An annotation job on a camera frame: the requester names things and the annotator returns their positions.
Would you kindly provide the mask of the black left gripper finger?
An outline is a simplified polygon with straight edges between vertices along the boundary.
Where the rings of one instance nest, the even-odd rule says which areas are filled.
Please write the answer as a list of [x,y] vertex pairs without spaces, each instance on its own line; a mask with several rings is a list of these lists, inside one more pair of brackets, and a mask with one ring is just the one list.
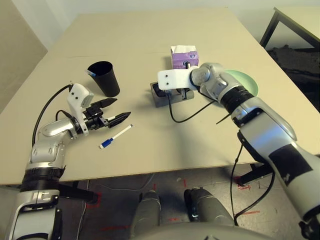
[[107,127],[113,128],[113,127],[119,125],[124,120],[126,120],[130,116],[130,114],[131,114],[131,112],[123,112],[118,115],[107,118]]
[[117,100],[118,100],[117,98],[105,98],[105,99],[91,103],[90,106],[94,108],[106,108],[112,105]]

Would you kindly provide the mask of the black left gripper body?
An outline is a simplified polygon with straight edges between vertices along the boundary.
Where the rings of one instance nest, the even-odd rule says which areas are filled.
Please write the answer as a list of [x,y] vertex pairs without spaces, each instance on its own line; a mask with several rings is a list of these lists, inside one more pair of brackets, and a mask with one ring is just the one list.
[[98,106],[90,106],[82,112],[84,123],[88,130],[98,130],[109,127],[110,123],[103,117],[103,111]]

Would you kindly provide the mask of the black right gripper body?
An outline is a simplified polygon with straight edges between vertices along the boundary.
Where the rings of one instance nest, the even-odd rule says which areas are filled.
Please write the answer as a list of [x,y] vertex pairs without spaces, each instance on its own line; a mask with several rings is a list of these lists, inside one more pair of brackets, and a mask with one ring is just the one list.
[[192,91],[189,88],[179,88],[178,92],[182,100],[189,100],[192,98]]

